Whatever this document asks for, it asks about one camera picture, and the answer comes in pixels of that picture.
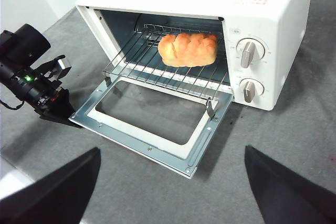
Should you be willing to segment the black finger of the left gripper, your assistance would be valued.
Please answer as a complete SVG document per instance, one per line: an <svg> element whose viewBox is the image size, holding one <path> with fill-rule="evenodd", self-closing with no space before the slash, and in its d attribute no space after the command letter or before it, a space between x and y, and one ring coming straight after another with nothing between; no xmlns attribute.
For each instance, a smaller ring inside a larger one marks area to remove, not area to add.
<svg viewBox="0 0 336 224"><path fill-rule="evenodd" d="M55 93L39 111L40 118L43 120L81 128L80 125L69 120L73 113L75 110L70 103L68 89L61 89Z"/></svg>

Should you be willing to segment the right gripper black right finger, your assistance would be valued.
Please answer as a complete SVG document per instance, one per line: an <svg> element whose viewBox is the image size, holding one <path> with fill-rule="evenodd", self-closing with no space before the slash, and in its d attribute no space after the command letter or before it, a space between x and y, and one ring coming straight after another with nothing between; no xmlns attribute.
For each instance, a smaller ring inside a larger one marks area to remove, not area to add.
<svg viewBox="0 0 336 224"><path fill-rule="evenodd" d="M265 223L335 223L335 193L251 145L245 147L244 162Z"/></svg>

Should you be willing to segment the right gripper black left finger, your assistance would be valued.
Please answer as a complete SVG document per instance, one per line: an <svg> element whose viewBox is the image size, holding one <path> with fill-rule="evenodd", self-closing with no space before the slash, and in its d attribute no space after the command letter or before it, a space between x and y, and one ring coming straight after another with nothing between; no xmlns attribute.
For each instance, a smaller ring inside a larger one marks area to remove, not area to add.
<svg viewBox="0 0 336 224"><path fill-rule="evenodd" d="M79 223L101 165L94 147L35 183L1 200L1 223Z"/></svg>

